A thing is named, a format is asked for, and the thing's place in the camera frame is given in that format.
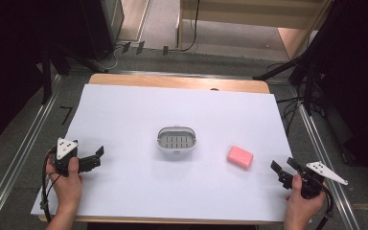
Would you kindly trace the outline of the black cabinet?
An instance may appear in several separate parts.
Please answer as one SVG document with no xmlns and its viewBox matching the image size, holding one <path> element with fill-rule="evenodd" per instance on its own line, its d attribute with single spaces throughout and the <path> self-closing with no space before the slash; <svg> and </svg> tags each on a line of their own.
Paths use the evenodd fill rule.
<svg viewBox="0 0 368 230">
<path fill-rule="evenodd" d="M 125 20 L 122 0 L 80 0 L 91 57 L 105 58 L 115 46 Z"/>
</svg>

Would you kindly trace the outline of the pink soap bar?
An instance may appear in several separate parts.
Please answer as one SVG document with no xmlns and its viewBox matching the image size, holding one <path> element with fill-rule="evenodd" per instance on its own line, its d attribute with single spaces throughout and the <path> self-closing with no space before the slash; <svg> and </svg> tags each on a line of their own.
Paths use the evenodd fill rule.
<svg viewBox="0 0 368 230">
<path fill-rule="evenodd" d="M 254 155 L 244 149 L 232 146 L 226 157 L 228 162 L 231 162 L 243 169 L 248 169 L 251 166 Z"/>
</svg>

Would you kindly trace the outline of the person's left hand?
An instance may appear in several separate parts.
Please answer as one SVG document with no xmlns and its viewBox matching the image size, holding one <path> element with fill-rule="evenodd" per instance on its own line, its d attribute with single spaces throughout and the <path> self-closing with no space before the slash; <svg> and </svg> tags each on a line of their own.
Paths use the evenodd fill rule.
<svg viewBox="0 0 368 230">
<path fill-rule="evenodd" d="M 56 173 L 51 163 L 46 164 L 46 173 L 54 181 L 58 200 L 58 212 L 76 213 L 81 202 L 81 177 L 79 176 L 79 159 L 72 157 L 68 164 L 66 177 Z"/>
</svg>

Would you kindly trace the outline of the white grey soap dish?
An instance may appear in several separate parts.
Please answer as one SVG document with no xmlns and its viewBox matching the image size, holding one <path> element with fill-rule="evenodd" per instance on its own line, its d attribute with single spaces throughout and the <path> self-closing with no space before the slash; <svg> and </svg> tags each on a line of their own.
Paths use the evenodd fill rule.
<svg viewBox="0 0 368 230">
<path fill-rule="evenodd" d="M 167 126 L 159 130 L 156 142 L 164 152 L 189 152 L 196 146 L 196 133 L 186 126 Z"/>
</svg>

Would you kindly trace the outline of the person's right hand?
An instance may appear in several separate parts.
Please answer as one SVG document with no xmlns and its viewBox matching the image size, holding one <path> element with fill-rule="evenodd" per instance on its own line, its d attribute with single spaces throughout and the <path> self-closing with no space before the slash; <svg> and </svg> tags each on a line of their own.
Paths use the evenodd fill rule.
<svg viewBox="0 0 368 230">
<path fill-rule="evenodd" d="M 293 176 L 291 195 L 287 199 L 285 219 L 311 219 L 321 208 L 326 194 L 321 192 L 318 196 L 305 199 L 301 196 L 302 177 Z"/>
</svg>

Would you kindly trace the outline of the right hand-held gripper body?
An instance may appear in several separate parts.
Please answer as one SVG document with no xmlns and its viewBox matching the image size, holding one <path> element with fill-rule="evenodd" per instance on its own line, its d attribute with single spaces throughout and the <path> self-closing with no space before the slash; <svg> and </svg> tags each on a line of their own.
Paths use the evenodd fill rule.
<svg viewBox="0 0 368 230">
<path fill-rule="evenodd" d="M 298 174 L 302 177 L 301 196 L 305 199 L 318 196 L 323 189 L 323 182 L 326 178 L 343 185 L 348 184 L 346 179 L 343 179 L 321 161 L 307 163 L 306 165 L 300 164 L 300 166 L 301 171 Z"/>
</svg>

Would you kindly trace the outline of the black metal stand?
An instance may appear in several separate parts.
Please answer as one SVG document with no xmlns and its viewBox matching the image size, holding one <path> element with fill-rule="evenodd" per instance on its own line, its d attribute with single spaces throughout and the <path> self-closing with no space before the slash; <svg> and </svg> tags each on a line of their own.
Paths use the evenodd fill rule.
<svg viewBox="0 0 368 230">
<path fill-rule="evenodd" d="M 66 46 L 45 39 L 42 41 L 42 104 L 46 104 L 53 94 L 51 65 L 54 65 L 57 72 L 62 75 L 68 75 L 71 71 L 71 67 L 68 64 L 66 57 L 76 60 L 94 73 L 105 73 L 103 68 L 100 68 L 98 65 L 95 65 L 86 58 L 80 57 L 76 52 Z"/>
<path fill-rule="evenodd" d="M 324 22 L 320 26 L 316 36 L 312 39 L 312 42 L 309 44 L 308 48 L 301 55 L 265 74 L 253 77 L 253 80 L 266 81 L 292 68 L 293 71 L 288 78 L 288 82 L 291 85 L 299 86 L 303 80 L 306 80 L 302 102 L 307 113 L 311 115 L 311 97 L 314 90 L 314 79 L 319 76 L 319 63 L 317 55 L 319 54 L 319 47 L 323 43 L 324 37 L 327 35 L 327 32 L 330 30 L 333 22 L 333 16 L 331 16 L 331 18 L 325 16 Z"/>
</svg>

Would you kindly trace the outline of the light wooden furniture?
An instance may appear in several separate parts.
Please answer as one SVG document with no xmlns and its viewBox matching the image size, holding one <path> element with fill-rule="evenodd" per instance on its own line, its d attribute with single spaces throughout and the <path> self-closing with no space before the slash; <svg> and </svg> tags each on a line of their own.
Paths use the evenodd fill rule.
<svg viewBox="0 0 368 230">
<path fill-rule="evenodd" d="M 326 20 L 333 0 L 179 0 L 177 45 L 185 19 L 274 27 L 289 58 L 296 58 Z"/>
</svg>

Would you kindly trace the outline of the dark curtain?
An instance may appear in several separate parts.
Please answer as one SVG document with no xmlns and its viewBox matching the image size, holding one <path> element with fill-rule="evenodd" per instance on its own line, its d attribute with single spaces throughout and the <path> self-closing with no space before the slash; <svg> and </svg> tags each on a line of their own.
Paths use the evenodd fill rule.
<svg viewBox="0 0 368 230">
<path fill-rule="evenodd" d="M 347 161 L 368 167 L 368 0 L 334 0 L 317 38 L 329 121 Z"/>
<path fill-rule="evenodd" d="M 0 0 L 0 135 L 43 83 L 28 12 L 23 0 Z"/>
</svg>

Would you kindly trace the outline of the black tape corner mark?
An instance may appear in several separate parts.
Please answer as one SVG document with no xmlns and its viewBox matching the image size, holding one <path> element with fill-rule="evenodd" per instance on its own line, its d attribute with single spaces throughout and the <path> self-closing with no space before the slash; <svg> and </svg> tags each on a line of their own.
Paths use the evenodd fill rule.
<svg viewBox="0 0 368 230">
<path fill-rule="evenodd" d="M 71 116 L 71 114 L 73 112 L 74 107 L 73 106 L 61 105 L 59 108 L 62 109 L 65 112 L 64 119 L 61 122 L 63 125 L 65 125 L 69 121 L 70 116 Z"/>
</svg>

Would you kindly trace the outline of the aluminium floor rail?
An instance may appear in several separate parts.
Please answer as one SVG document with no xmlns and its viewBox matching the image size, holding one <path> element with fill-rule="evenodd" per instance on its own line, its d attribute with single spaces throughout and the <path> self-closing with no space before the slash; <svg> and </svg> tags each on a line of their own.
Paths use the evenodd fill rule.
<svg viewBox="0 0 368 230">
<path fill-rule="evenodd" d="M 345 176 L 339 175 L 334 171 L 334 165 L 323 144 L 317 127 L 312 117 L 303 107 L 304 100 L 292 89 L 294 100 L 293 114 L 298 117 L 297 124 L 287 121 L 287 138 L 291 145 L 292 155 L 301 162 L 303 166 L 310 165 L 310 169 L 325 178 L 328 188 L 325 193 L 326 210 L 324 217 L 327 223 L 334 217 L 340 217 L 343 222 L 343 230 L 361 230 L 353 207 L 345 193 L 345 186 L 349 185 Z"/>
<path fill-rule="evenodd" d="M 50 96 L 46 104 L 41 105 L 37 111 L 31 126 L 28 129 L 21 145 L 14 155 L 9 167 L 7 168 L 3 178 L 0 181 L 0 211 L 2 210 L 7 198 L 10 195 L 12 187 L 19 176 L 31 150 L 35 140 L 41 131 L 47 117 L 53 107 L 58 96 L 58 91 L 63 82 L 63 76 L 56 75 L 52 80 L 51 87 L 53 94 Z"/>
</svg>

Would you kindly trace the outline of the white paper sheet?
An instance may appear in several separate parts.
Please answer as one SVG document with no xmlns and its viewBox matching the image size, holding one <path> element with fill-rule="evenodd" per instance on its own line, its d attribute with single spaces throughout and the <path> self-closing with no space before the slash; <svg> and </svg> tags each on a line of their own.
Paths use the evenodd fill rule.
<svg viewBox="0 0 368 230">
<path fill-rule="evenodd" d="M 190 127 L 196 145 L 157 146 L 163 127 Z M 84 175 L 78 216 L 280 222 L 288 194 L 270 168 L 291 152 L 271 94 L 87 84 L 66 137 L 80 157 L 104 147 Z M 243 169 L 232 146 L 254 155 Z"/>
</svg>

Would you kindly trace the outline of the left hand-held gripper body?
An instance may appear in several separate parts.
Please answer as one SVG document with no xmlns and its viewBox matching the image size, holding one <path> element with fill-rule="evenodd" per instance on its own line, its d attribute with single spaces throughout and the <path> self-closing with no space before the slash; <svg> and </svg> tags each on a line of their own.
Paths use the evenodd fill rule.
<svg viewBox="0 0 368 230">
<path fill-rule="evenodd" d="M 68 165 L 71 158 L 78 154 L 78 141 L 69 141 L 63 138 L 57 139 L 57 151 L 54 163 L 56 172 L 62 176 L 68 175 Z"/>
</svg>

